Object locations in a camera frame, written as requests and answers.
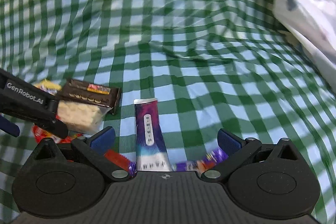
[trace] gingham fabric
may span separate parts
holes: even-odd
[[[135,160],[134,99],[156,97],[172,163],[200,159],[225,128],[293,140],[321,184],[313,211],[334,223],[335,97],[278,32],[272,0],[0,0],[1,68],[35,83],[122,87],[103,126]],[[31,124],[0,136],[0,219],[18,215],[14,177],[35,147]]]

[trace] red candy wrapper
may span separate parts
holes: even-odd
[[[134,176],[136,165],[135,162],[131,162],[129,159],[125,158],[123,155],[109,149],[105,153],[105,158],[118,165],[122,169],[126,170],[131,176]]]
[[[31,129],[31,131],[33,132],[34,136],[35,136],[35,140],[37,143],[39,143],[43,138],[53,138],[53,140],[55,141],[55,143],[70,143],[73,139],[79,137],[79,136],[83,136],[83,134],[81,133],[76,133],[72,136],[68,136],[65,139],[61,139],[56,137],[55,135],[51,134],[48,131],[45,131],[42,128],[39,128],[38,126],[34,125]]]

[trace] snack pile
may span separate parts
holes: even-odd
[[[37,142],[51,137],[56,143],[64,143],[82,136],[82,133],[97,133],[104,116],[108,112],[116,113],[121,95],[119,88],[74,79],[67,80],[63,87],[48,80],[34,86],[60,99],[56,118],[64,122],[70,131],[76,132],[62,140],[38,126],[33,126],[32,131]]]

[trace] black gripper pad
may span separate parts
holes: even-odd
[[[219,183],[200,180],[195,172],[138,172],[113,183],[94,206],[61,219],[20,214],[12,224],[316,224],[309,215],[269,220],[241,210]]]

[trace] metal screw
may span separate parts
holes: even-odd
[[[204,175],[208,178],[208,179],[217,179],[221,176],[221,173],[217,170],[207,170]]]
[[[128,176],[128,173],[125,170],[115,170],[112,172],[112,177],[116,179],[123,179],[127,176]]]

